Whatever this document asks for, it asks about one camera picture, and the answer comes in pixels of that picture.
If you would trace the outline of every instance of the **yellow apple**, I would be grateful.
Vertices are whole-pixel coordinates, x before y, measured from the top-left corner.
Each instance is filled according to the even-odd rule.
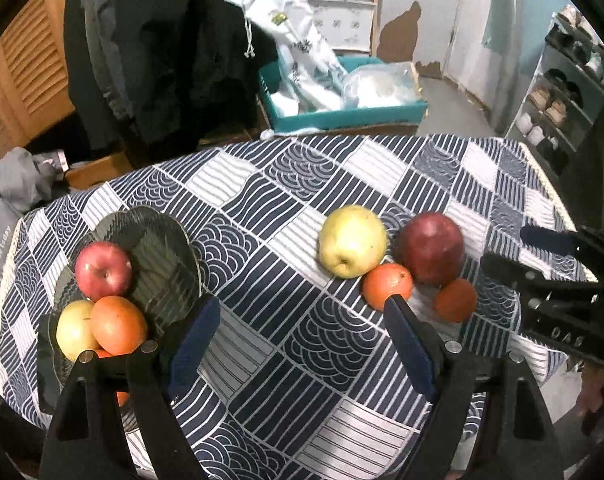
[[[320,263],[340,278],[355,278],[375,267],[386,253],[386,229],[378,216],[359,205],[333,211],[319,236]]]
[[[84,350],[100,347],[89,325],[92,309],[93,301],[79,300],[69,303],[60,314],[56,340],[62,353],[74,363]]]

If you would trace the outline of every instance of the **light blue wall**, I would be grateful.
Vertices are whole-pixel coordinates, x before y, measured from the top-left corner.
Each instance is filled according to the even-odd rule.
[[[560,11],[570,0],[521,0],[522,1],[522,51],[520,73],[532,75],[544,47],[551,15]],[[501,0],[492,0],[489,19],[482,44],[498,54],[504,52],[509,20],[502,16]]]

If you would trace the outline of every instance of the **tablecloth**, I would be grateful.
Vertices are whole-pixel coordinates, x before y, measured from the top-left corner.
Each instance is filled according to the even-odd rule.
[[[575,259],[523,246],[519,230],[563,230],[570,219],[527,149],[500,138],[332,136],[234,144],[122,176],[31,212],[16,229],[0,298],[0,393],[24,418],[38,409],[36,334],[74,243],[108,213],[147,205],[182,224],[221,324],[190,393],[174,407],[215,478],[376,478],[399,465],[430,404],[417,394],[359,279],[330,276],[316,261],[328,214],[357,203],[390,237],[415,214],[441,211],[464,234],[462,275],[478,306],[462,324],[439,321],[436,291],[409,301],[443,338],[473,352],[523,351],[543,382],[564,359],[519,334],[511,289],[479,270],[485,251],[584,280]],[[477,430],[482,396],[465,434]],[[150,466],[139,433],[129,443]]]

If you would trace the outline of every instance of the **human hand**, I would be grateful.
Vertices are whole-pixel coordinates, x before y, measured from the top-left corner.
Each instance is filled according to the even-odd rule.
[[[578,416],[586,412],[595,413],[602,405],[602,388],[604,387],[604,370],[586,363],[582,370],[582,389],[575,401]]]

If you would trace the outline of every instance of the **teal box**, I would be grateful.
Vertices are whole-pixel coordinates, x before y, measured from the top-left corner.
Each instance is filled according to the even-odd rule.
[[[377,57],[338,56],[338,60],[347,72],[353,72],[365,64],[383,64]],[[280,87],[280,69],[277,62],[263,66],[258,72],[260,78],[260,99],[264,104],[271,128],[275,132],[293,132],[302,128],[315,127],[320,130],[336,130],[370,124],[407,123],[420,124],[427,110],[426,101],[421,100],[405,106],[383,108],[356,108],[336,112],[311,112],[291,117],[278,117],[271,100],[271,93]]]

